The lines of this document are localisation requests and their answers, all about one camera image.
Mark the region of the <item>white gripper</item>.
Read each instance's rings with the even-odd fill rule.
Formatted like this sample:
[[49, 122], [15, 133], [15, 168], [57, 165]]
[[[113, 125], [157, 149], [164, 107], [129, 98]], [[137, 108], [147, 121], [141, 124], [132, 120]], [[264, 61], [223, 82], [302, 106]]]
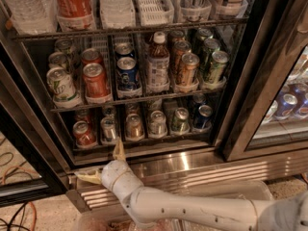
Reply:
[[114, 160], [103, 167], [100, 173], [97, 170], [78, 171], [78, 179], [96, 185], [102, 185], [112, 192], [118, 200], [127, 200], [133, 191], [143, 186], [143, 182], [135, 175], [125, 162], [126, 155], [122, 140], [118, 140], [113, 151]]

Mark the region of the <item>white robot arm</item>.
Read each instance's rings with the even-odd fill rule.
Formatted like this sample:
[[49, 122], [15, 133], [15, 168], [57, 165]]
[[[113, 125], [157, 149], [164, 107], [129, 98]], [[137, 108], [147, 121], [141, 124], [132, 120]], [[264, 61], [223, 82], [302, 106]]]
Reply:
[[308, 192], [284, 200], [182, 196], [146, 187], [126, 162], [122, 141], [102, 170], [76, 176], [112, 192], [139, 228], [178, 218], [222, 231], [308, 231]]

